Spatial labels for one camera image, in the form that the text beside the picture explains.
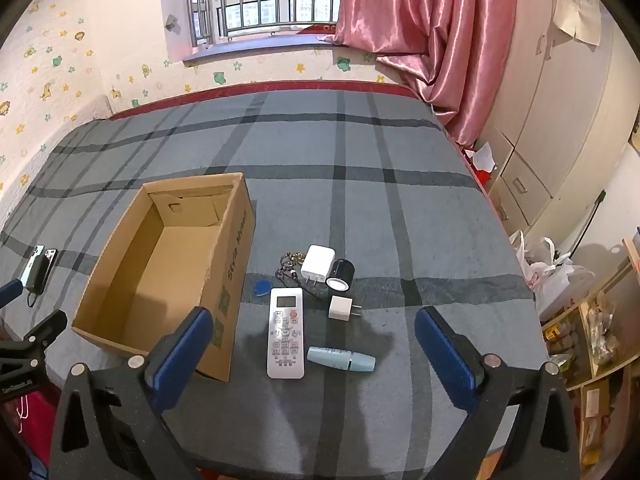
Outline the brown cardboard box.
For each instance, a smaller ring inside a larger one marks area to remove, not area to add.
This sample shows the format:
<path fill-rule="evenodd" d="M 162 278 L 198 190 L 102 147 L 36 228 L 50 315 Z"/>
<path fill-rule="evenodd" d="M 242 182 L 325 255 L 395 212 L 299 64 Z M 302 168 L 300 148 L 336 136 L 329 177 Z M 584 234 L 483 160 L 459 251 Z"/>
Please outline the brown cardboard box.
<path fill-rule="evenodd" d="M 148 354 L 203 307 L 214 332 L 198 371 L 228 382 L 254 229 L 239 172 L 145 183 L 90 274 L 73 331 L 123 356 Z"/>

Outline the white remote control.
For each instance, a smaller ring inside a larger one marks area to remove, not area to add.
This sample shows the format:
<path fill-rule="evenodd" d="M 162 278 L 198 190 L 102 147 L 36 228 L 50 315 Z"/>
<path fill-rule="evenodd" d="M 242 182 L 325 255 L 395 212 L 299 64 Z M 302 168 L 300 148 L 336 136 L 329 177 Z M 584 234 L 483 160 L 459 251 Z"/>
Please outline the white remote control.
<path fill-rule="evenodd" d="M 305 375 L 303 289 L 270 292 L 267 375 L 271 379 L 302 379 Z"/>

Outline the light blue tube bottle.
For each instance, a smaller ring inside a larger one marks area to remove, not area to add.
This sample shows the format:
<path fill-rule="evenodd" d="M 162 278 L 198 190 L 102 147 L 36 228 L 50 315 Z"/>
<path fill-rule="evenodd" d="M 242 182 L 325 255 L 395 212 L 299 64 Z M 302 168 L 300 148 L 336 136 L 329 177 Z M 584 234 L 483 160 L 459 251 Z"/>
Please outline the light blue tube bottle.
<path fill-rule="evenodd" d="M 374 356 L 350 350 L 321 347 L 310 347 L 307 351 L 307 360 L 334 370 L 355 373 L 372 373 L 376 364 Z"/>

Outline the metal keychain with charms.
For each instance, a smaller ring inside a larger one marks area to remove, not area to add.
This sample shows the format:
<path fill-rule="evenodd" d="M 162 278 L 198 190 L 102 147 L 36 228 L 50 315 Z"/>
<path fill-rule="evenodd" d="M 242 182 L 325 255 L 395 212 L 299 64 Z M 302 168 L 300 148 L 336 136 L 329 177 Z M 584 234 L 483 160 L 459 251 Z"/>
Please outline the metal keychain with charms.
<path fill-rule="evenodd" d="M 277 268 L 274 277 L 284 287 L 299 287 L 303 292 L 306 292 L 307 295 L 320 301 L 321 297 L 306 287 L 300 278 L 305 259 L 306 255 L 303 252 L 286 252 L 280 258 L 280 266 Z"/>

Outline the small white plug charger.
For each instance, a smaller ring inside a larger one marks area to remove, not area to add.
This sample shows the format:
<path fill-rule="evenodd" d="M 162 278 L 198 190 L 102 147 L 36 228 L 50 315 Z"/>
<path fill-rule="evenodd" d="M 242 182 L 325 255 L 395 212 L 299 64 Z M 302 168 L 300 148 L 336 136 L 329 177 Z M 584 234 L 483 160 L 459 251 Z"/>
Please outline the small white plug charger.
<path fill-rule="evenodd" d="M 361 307 L 348 297 L 333 296 L 330 301 L 328 317 L 331 320 L 348 322 L 354 316 L 361 315 Z"/>

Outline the large white power adapter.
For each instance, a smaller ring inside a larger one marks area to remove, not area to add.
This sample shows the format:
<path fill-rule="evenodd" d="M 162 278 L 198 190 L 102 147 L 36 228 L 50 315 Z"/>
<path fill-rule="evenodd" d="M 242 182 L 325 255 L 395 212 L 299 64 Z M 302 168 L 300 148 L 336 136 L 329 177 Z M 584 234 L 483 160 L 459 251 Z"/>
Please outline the large white power adapter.
<path fill-rule="evenodd" d="M 302 277 L 307 281 L 324 283 L 335 259 L 335 250 L 329 247 L 310 245 L 302 265 Z"/>

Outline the black cylindrical cap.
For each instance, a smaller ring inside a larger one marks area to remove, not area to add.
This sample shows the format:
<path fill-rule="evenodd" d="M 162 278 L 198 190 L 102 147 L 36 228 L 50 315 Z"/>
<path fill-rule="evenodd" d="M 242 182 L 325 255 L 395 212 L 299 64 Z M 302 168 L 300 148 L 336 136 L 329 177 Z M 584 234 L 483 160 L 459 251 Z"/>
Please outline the black cylindrical cap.
<path fill-rule="evenodd" d="M 355 266 L 347 259 L 336 259 L 326 277 L 326 286 L 334 292 L 348 292 L 352 287 Z"/>

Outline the black power bank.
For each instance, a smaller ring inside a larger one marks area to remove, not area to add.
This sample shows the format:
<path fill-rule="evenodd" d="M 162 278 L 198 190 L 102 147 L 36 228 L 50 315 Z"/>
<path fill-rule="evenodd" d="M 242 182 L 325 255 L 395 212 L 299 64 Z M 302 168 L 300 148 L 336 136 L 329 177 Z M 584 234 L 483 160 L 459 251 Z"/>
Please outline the black power bank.
<path fill-rule="evenodd" d="M 41 295 L 43 292 L 44 283 L 49 272 L 49 264 L 50 261 L 45 255 L 38 255 L 32 263 L 25 288 L 36 296 Z"/>

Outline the light green smartphone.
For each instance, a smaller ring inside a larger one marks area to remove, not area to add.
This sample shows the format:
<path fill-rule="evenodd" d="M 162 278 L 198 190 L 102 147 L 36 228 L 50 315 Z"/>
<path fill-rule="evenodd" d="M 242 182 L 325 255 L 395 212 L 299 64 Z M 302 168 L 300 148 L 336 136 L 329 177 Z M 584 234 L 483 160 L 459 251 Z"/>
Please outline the light green smartphone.
<path fill-rule="evenodd" d="M 43 251 L 44 251 L 43 245 L 36 245 L 35 248 L 32 250 L 32 254 L 29 256 L 20 277 L 20 280 L 23 286 L 27 285 L 29 274 L 30 272 L 32 272 L 32 267 L 34 266 L 36 259 L 43 253 Z"/>

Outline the phone with dark case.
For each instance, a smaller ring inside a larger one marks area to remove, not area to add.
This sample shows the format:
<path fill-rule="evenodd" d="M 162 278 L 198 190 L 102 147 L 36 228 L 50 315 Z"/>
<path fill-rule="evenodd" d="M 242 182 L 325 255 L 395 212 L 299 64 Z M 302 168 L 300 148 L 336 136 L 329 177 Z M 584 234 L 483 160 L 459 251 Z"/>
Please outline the phone with dark case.
<path fill-rule="evenodd" d="M 56 248 L 48 248 L 43 253 L 44 258 L 46 258 L 46 262 L 44 263 L 44 271 L 42 277 L 45 281 L 47 281 L 49 274 L 52 271 L 54 266 L 56 257 L 58 256 L 58 250 Z"/>

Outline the wooden shelf with clutter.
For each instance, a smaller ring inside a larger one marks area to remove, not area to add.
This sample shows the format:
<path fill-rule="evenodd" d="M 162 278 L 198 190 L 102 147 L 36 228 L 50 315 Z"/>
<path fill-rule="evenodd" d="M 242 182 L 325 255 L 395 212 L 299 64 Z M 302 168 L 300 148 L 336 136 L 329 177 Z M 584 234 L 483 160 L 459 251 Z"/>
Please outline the wooden shelf with clutter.
<path fill-rule="evenodd" d="M 604 479 L 639 429 L 639 246 L 581 300 L 542 326 L 573 403 L 580 476 Z"/>

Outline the white plastic bag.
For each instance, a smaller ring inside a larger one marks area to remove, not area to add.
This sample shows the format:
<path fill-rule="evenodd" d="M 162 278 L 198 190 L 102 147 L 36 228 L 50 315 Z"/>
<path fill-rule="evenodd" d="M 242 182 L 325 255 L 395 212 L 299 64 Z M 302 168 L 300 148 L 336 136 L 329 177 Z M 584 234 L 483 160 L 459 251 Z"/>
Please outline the white plastic bag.
<path fill-rule="evenodd" d="M 532 252 L 526 248 L 525 236 L 516 231 L 509 237 L 525 283 L 533 292 L 540 322 L 547 322 L 561 311 L 588 295 L 596 274 L 578 266 L 566 252 L 555 255 L 555 244 L 543 237 Z"/>

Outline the blue key fob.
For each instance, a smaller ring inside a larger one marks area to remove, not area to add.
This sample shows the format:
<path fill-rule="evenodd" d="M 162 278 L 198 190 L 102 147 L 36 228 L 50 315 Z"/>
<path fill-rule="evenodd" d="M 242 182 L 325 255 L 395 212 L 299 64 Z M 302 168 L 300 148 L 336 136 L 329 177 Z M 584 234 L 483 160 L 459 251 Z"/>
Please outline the blue key fob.
<path fill-rule="evenodd" d="M 272 289 L 272 283 L 269 280 L 259 280 L 254 286 L 255 297 L 268 296 Z"/>

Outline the grey plaid bed cover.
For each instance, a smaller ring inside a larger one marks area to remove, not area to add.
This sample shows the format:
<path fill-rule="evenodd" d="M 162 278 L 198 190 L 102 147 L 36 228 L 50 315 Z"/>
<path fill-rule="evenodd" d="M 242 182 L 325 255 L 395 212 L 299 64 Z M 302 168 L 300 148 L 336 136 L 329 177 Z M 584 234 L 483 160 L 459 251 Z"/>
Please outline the grey plaid bed cover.
<path fill-rule="evenodd" d="M 61 311 L 52 382 L 148 353 L 193 307 L 206 355 L 167 425 L 247 479 L 419 479 L 463 422 L 414 332 L 434 307 L 480 353 L 548 358 L 532 291 L 434 114 L 372 90 L 247 91 L 93 120 L 50 151 L 1 231 L 2 311 Z"/>

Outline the beige wardrobe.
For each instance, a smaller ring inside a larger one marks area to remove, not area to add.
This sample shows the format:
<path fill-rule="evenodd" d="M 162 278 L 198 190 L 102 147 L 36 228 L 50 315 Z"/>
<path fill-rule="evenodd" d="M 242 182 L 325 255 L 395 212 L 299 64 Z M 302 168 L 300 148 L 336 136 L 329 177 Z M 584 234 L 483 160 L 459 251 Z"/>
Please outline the beige wardrobe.
<path fill-rule="evenodd" d="M 506 232 L 565 240 L 612 177 L 639 107 L 639 61 L 600 0 L 518 0 L 480 136 Z"/>

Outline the pink satin curtain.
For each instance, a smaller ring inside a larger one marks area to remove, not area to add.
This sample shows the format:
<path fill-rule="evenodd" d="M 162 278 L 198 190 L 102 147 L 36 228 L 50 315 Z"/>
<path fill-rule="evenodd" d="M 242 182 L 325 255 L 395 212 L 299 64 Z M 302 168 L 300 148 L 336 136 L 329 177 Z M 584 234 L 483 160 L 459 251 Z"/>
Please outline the pink satin curtain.
<path fill-rule="evenodd" d="M 472 145 L 509 55 L 518 0 L 341 0 L 329 40 L 375 55 Z"/>

